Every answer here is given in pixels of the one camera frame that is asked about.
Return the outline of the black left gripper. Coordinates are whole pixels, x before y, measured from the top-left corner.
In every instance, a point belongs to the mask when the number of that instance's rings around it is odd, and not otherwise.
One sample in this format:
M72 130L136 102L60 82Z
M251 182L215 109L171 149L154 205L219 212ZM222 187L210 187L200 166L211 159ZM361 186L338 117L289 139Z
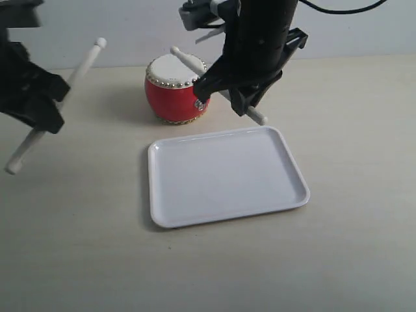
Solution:
M36 9L43 3L1 1L1 113L33 129L57 134L64 119L52 99L61 102L71 87L60 75L31 62L25 46L13 42L8 31L39 27Z

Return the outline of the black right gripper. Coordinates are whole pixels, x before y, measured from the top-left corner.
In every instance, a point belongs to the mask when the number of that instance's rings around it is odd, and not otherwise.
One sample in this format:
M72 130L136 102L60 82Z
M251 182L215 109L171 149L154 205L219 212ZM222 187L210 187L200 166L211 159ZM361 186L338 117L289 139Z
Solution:
M223 1L219 17L225 21L222 56L197 80L194 95L206 102L227 90L231 108L239 116L258 105L308 35L291 28L297 1Z

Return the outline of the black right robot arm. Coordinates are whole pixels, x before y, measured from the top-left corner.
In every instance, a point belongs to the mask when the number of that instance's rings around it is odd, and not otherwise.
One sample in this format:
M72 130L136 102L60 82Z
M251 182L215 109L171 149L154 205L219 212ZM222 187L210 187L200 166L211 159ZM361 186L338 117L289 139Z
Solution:
M291 28L297 1L226 1L218 6L225 21L222 55L194 84L194 95L205 103L215 92L229 93L239 116L256 107L277 82L283 67L308 35Z

